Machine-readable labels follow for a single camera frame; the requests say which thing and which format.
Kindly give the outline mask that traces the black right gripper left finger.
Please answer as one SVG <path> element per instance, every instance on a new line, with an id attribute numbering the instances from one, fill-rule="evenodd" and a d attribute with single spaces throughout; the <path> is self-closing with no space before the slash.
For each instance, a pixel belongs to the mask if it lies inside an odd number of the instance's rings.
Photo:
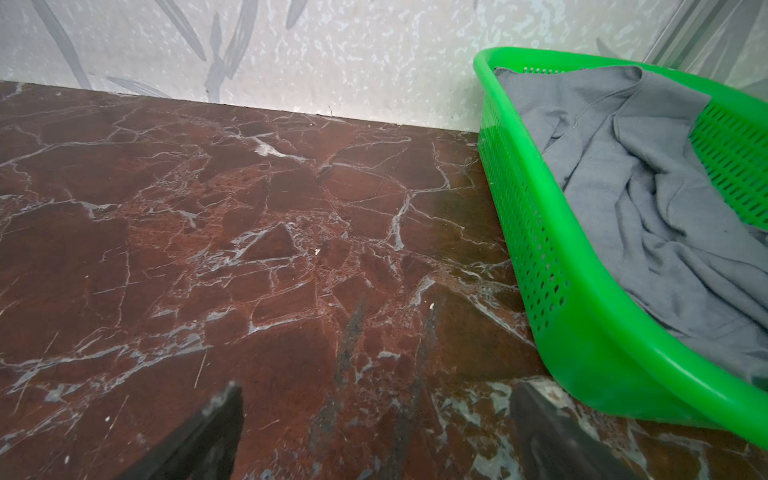
<path id="1" fill-rule="evenodd" d="M 242 387 L 231 381 L 120 479 L 229 479 L 244 423 Z"/>

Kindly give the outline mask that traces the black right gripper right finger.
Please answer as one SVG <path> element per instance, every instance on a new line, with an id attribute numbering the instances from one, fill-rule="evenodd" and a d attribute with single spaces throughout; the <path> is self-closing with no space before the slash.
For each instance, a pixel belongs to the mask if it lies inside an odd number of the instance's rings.
<path id="1" fill-rule="evenodd" d="M 523 474 L 527 479 L 635 479 L 601 442 L 540 394 L 520 383 L 510 396 Z"/>

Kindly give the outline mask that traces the grey long sleeve shirt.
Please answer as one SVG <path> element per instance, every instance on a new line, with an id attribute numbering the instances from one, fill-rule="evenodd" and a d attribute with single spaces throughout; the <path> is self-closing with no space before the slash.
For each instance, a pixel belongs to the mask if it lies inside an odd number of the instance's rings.
<path id="1" fill-rule="evenodd" d="M 693 150 L 709 97 L 636 66 L 495 75 L 614 279 L 679 341 L 765 388 L 767 234 Z"/>

